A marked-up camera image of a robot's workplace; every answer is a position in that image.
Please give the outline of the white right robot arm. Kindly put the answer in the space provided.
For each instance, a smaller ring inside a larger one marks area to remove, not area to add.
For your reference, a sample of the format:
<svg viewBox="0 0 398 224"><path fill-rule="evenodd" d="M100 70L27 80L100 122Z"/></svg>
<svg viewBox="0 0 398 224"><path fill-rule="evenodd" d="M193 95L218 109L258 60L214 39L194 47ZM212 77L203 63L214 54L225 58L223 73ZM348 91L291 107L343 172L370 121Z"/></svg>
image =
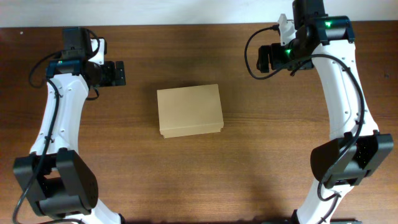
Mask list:
<svg viewBox="0 0 398 224"><path fill-rule="evenodd" d="M278 43L259 48L261 79L282 70L315 69L328 109L330 140L310 155L314 180L291 223L330 223L344 196L370 177L393 150L366 104L356 66L355 36L346 16L329 16L321 0L295 0L293 19L281 15L272 29Z"/></svg>

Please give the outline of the brown cardboard box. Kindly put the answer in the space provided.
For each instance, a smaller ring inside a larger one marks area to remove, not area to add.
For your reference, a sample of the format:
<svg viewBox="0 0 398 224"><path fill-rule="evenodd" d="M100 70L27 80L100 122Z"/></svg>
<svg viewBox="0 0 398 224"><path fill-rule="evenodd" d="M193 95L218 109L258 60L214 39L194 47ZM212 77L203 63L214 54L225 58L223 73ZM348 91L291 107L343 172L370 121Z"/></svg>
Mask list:
<svg viewBox="0 0 398 224"><path fill-rule="evenodd" d="M157 90L157 104L164 138L217 133L224 128L217 84Z"/></svg>

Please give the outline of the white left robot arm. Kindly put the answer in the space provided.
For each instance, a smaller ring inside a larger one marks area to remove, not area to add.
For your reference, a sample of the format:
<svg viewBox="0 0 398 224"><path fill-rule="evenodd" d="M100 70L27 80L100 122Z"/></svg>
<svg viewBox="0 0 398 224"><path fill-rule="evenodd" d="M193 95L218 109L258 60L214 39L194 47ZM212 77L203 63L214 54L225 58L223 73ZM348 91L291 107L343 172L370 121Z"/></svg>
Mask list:
<svg viewBox="0 0 398 224"><path fill-rule="evenodd" d="M107 61L107 43L92 30L63 30L63 49L44 58L45 112L30 153L14 161L22 193L12 214L17 223L24 202L48 223L124 223L99 198L94 173L79 155L78 135L90 91L126 83L122 61Z"/></svg>

